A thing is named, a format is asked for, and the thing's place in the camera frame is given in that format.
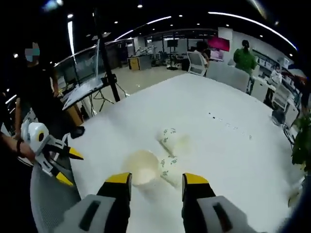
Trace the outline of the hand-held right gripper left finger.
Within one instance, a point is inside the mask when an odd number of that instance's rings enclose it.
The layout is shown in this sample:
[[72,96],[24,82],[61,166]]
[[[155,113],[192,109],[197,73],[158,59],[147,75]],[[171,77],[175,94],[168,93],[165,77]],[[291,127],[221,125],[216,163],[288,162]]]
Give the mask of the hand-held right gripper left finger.
[[96,195],[87,195],[64,213],[58,233],[125,233],[130,217],[132,174],[110,176]]

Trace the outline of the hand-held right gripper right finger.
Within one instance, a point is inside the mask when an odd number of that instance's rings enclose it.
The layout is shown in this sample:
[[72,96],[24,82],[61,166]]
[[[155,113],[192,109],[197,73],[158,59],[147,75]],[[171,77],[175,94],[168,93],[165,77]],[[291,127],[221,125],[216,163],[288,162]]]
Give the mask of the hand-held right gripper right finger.
[[246,214],[224,196],[215,195],[204,177],[182,175],[182,218],[187,233],[251,233]]

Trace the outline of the person's left hand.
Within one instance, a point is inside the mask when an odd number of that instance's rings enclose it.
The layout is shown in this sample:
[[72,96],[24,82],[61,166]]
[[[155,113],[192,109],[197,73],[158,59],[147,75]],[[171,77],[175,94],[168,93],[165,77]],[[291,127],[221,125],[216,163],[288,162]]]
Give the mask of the person's left hand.
[[22,142],[20,144],[20,153],[27,158],[30,162],[33,162],[35,160],[35,153],[33,152],[33,150],[30,148],[30,146],[25,143]]

